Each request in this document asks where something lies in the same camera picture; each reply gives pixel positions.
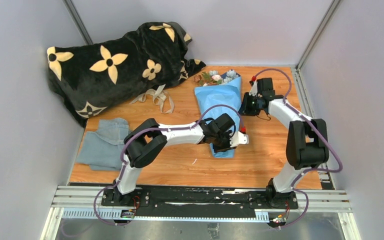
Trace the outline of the blue wrapping paper sheet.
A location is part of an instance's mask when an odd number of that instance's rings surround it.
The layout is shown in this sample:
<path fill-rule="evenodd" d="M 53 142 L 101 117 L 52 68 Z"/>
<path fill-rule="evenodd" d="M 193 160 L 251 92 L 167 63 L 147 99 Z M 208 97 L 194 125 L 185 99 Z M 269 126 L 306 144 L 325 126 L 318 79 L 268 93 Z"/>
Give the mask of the blue wrapping paper sheet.
<path fill-rule="evenodd" d="M 203 114 L 211 108 L 204 117 L 216 119 L 226 113 L 235 122 L 231 130 L 238 130 L 241 118 L 238 115 L 241 99 L 242 78 L 238 77 L 226 84 L 200 86 L 194 89 L 194 94 L 200 112 Z"/>

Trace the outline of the blue fake flower stem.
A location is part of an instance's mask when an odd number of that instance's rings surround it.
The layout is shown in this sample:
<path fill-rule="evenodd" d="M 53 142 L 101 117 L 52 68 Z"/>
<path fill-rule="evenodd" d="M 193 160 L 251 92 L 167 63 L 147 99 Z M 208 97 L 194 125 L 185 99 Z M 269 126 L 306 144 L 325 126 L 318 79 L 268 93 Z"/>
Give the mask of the blue fake flower stem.
<path fill-rule="evenodd" d="M 220 75 L 223 78 L 223 83 L 221 85 L 227 84 L 239 77 L 239 74 L 237 74 L 237 72 L 233 69 L 227 71 L 224 74 L 219 74 L 217 70 L 210 70 L 209 74 L 210 76 Z"/>

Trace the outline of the pink white fake flower stem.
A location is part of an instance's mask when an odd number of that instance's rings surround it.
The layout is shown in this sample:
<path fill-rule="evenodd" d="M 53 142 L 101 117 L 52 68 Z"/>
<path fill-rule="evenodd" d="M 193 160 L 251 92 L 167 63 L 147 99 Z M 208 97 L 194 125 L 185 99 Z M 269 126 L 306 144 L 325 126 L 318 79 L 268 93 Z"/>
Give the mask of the pink white fake flower stem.
<path fill-rule="evenodd" d="M 223 83 L 223 78 L 220 75 L 205 75 L 202 77 L 202 87 L 217 86 Z"/>

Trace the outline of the orange fake flower stem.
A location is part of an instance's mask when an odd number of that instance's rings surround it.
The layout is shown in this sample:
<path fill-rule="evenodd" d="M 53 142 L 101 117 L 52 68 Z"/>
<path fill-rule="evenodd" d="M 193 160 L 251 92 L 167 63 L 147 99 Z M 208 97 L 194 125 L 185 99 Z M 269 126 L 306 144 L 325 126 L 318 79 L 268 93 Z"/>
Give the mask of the orange fake flower stem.
<path fill-rule="evenodd" d="M 204 86 L 205 84 L 208 84 L 212 81 L 212 77 L 209 73 L 203 71 L 200 74 L 196 74 L 193 77 L 193 81 L 199 86 Z"/>

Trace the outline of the beige ribbon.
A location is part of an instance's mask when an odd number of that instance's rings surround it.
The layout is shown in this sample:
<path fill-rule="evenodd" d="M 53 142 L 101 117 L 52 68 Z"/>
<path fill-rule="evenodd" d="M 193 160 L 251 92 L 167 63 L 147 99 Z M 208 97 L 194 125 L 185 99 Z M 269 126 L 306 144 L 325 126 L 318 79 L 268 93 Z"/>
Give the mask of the beige ribbon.
<path fill-rule="evenodd" d="M 134 98 L 130 104 L 134 104 L 136 102 L 144 103 L 147 99 L 147 96 L 152 98 L 152 103 L 155 106 L 159 106 L 159 110 L 162 114 L 172 114 L 175 109 L 175 104 L 170 94 L 165 90 L 166 85 L 160 85 L 157 89 L 150 88 L 146 92 L 139 94 L 136 98 Z M 169 109 L 164 110 L 164 104 L 168 100 Z"/>

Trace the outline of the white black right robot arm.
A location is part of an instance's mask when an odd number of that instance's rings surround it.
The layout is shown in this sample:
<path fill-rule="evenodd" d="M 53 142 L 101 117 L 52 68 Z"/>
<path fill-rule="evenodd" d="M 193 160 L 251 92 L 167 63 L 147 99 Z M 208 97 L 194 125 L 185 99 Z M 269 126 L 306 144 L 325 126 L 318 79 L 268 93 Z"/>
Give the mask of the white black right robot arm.
<path fill-rule="evenodd" d="M 280 94 L 276 94 L 271 78 L 253 78 L 251 89 L 242 99 L 239 113 L 258 116 L 261 111 L 275 117 L 288 130 L 285 155 L 287 162 L 280 173 L 271 178 L 265 188 L 265 202 L 272 209 L 289 203 L 293 188 L 310 169 L 315 169 L 329 159 L 327 124 L 321 118 L 311 118 Z"/>

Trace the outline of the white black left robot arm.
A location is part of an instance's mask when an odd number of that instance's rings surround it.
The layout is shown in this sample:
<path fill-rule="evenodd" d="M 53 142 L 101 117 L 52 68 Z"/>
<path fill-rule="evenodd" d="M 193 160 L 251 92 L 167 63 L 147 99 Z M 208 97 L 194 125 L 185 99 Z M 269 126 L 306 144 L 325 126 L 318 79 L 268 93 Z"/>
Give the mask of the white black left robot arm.
<path fill-rule="evenodd" d="M 133 191 L 144 167 L 150 165 L 165 147 L 175 145 L 212 146 L 215 153 L 234 150 L 238 144 L 242 122 L 235 122 L 227 113 L 217 118 L 203 118 L 188 124 L 167 125 L 149 118 L 124 139 L 120 153 L 121 170 L 114 180 L 114 200 L 120 206 L 129 206 Z"/>

